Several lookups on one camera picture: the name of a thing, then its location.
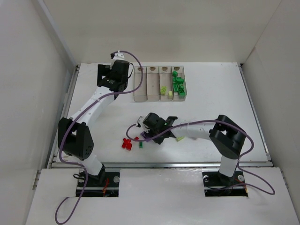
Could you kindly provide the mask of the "lime square lego brick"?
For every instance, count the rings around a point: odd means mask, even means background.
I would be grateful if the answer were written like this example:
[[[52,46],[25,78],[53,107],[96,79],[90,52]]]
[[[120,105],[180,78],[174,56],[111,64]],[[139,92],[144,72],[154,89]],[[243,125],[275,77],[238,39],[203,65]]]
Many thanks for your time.
[[[179,142],[179,141],[181,141],[181,140],[184,139],[184,138],[185,138],[184,136],[177,137],[177,138],[176,138],[176,141]]]

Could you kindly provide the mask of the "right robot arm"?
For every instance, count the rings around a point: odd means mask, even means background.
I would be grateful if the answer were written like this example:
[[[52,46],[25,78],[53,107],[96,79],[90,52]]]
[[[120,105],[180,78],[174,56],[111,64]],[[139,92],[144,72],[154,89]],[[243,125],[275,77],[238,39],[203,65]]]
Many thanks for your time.
[[[225,115],[219,115],[212,122],[191,122],[169,116],[167,119],[150,112],[139,117],[138,127],[143,128],[142,136],[146,141],[161,144],[167,138],[188,137],[211,141],[222,155],[219,176],[233,180],[238,159],[243,148],[246,135],[236,123]]]

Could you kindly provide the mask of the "red cross lego piece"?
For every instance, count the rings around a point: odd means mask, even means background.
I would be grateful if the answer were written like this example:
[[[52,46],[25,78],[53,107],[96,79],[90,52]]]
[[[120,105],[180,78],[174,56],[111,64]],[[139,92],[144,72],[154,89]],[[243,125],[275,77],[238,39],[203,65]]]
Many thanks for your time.
[[[131,149],[132,149],[132,143],[131,143],[131,139],[126,139],[126,138],[123,138],[122,139],[123,140],[123,144],[122,144],[122,148],[123,149],[126,149],[126,150],[128,150],[128,151],[131,151]]]

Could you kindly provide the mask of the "long green lego brick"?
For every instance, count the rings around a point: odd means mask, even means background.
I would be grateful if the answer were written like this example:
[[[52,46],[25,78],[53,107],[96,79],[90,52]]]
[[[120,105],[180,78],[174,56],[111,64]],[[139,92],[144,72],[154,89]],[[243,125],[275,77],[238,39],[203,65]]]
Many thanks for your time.
[[[173,90],[174,92],[185,92],[184,91],[184,85],[183,84],[173,84]]]

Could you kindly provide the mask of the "lime green lego brick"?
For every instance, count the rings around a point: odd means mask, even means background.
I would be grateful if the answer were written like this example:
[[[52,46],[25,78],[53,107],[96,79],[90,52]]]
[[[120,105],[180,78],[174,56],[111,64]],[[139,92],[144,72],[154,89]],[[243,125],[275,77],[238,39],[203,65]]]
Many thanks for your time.
[[[160,94],[161,95],[166,95],[167,93],[167,87],[166,86],[162,86],[161,89],[160,89]]]

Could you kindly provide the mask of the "green arch lego brick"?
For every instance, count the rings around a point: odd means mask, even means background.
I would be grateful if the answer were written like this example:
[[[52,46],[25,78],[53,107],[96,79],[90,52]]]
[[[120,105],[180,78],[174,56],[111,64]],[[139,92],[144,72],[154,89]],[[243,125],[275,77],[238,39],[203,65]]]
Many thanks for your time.
[[[172,76],[173,76],[174,78],[177,78],[177,77],[178,77],[178,72],[177,72],[177,71],[173,71],[173,72],[172,72]]]

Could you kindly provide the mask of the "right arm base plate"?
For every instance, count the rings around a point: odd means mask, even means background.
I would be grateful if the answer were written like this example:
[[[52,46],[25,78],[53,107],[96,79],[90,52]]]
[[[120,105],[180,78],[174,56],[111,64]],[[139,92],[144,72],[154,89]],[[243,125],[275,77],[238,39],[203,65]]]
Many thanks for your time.
[[[242,171],[236,171],[232,177],[219,171],[206,171],[202,176],[206,197],[248,197]]]

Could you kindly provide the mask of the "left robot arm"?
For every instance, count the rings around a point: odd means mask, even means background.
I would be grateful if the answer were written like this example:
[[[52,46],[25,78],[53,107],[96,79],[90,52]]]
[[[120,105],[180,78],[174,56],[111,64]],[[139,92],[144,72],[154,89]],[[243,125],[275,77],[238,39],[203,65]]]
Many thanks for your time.
[[[58,146],[67,134],[63,148],[65,154],[82,164],[88,175],[102,180],[105,167],[92,153],[94,142],[90,127],[102,111],[112,103],[128,86],[130,62],[115,60],[111,65],[97,66],[97,87],[91,98],[71,118],[61,118],[58,125]]]

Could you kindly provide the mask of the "purple slope lego brick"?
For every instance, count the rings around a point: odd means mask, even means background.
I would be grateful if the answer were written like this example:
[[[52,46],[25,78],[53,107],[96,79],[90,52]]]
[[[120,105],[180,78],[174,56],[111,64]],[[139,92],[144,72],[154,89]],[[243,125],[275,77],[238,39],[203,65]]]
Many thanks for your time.
[[[143,132],[140,133],[140,135],[144,138],[144,140],[146,142],[149,142],[149,141],[153,140],[153,137],[155,136],[155,133],[153,133],[152,131],[149,131],[149,132],[143,131]]]

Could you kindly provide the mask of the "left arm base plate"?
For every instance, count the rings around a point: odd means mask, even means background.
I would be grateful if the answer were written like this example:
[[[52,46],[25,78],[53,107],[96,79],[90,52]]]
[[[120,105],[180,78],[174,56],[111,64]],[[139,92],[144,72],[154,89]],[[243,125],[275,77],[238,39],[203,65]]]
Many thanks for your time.
[[[75,173],[73,178],[77,179],[75,195],[79,197],[85,182],[85,172]],[[82,197],[118,197],[119,184],[120,171],[109,170],[105,173],[105,179],[101,184],[98,184],[95,179],[88,178]]]

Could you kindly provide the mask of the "small green lego brick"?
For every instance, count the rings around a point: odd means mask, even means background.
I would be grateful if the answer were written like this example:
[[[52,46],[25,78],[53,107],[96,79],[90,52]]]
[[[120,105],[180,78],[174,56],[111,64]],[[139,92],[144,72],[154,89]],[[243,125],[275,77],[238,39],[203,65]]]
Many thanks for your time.
[[[174,77],[172,79],[173,83],[176,83],[176,84],[183,84],[184,83],[184,79],[181,78],[181,77]]]

